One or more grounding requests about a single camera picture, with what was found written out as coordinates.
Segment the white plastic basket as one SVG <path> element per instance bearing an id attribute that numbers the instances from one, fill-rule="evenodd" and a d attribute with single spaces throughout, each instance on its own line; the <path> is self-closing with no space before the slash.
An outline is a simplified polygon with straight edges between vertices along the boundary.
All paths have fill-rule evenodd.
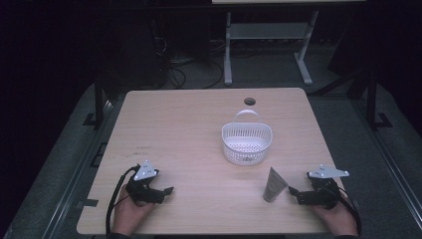
<path id="1" fill-rule="evenodd" d="M 253 110 L 237 112 L 221 130 L 226 159 L 240 166 L 261 163 L 273 141 L 273 131 Z"/>

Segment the white metal table frame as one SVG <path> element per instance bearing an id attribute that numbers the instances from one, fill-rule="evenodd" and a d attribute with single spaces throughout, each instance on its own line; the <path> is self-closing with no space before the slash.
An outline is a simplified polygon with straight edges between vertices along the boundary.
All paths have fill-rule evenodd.
<path id="1" fill-rule="evenodd" d="M 305 55 L 316 25 L 318 11 L 313 11 L 307 22 L 299 23 L 233 23 L 232 14 L 226 14 L 224 84 L 233 84 L 231 42 L 233 40 L 302 40 L 295 61 L 306 86 L 314 82 L 305 63 Z"/>

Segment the person's right hand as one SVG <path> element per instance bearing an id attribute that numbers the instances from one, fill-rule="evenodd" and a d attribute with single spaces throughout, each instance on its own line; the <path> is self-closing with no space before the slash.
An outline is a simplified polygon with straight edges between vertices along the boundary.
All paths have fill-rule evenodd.
<path id="1" fill-rule="evenodd" d="M 312 205 L 310 210 L 324 223 L 334 239 L 358 239 L 355 219 L 342 203 L 337 203 L 330 210 Z"/>

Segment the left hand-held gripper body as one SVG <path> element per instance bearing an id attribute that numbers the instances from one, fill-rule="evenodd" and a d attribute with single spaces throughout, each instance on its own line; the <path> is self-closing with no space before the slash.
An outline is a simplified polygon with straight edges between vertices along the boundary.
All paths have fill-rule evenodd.
<path id="1" fill-rule="evenodd" d="M 146 160 L 139 164 L 136 173 L 129 179 L 126 191 L 134 201 L 154 203 L 155 196 L 159 196 L 159 191 L 150 188 L 149 184 L 157 175 L 158 170 Z"/>

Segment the grey squeeze tube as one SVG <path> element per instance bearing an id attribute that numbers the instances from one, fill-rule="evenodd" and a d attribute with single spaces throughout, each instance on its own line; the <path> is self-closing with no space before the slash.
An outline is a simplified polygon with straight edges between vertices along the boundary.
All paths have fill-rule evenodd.
<path id="1" fill-rule="evenodd" d="M 288 183 L 271 167 L 263 193 L 263 199 L 268 203 L 274 202 L 288 186 Z"/>

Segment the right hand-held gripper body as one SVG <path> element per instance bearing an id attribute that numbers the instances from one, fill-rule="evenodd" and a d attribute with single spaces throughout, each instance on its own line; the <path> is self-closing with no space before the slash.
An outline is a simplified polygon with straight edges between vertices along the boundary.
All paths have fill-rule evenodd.
<path id="1" fill-rule="evenodd" d="M 309 171 L 307 176 L 311 181 L 313 191 L 305 193 L 302 197 L 303 204 L 319 205 L 325 209 L 332 209 L 340 198 L 339 187 L 335 179 L 349 176 L 349 172 L 321 164 L 314 171 Z"/>

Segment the person's left hand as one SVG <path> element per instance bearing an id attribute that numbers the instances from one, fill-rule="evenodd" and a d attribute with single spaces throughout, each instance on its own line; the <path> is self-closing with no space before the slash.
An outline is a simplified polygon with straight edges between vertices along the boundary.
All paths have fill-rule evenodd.
<path id="1" fill-rule="evenodd" d="M 113 225 L 109 239 L 130 239 L 142 221 L 154 209 L 152 203 L 136 204 L 123 186 L 120 190 L 118 204 L 114 209 Z"/>

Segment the black metal post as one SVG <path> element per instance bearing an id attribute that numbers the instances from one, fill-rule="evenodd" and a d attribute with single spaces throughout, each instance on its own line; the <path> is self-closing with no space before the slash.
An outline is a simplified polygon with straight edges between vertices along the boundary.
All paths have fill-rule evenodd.
<path id="1" fill-rule="evenodd" d="M 95 128 L 99 128 L 103 122 L 103 88 L 101 76 L 95 79 Z"/>

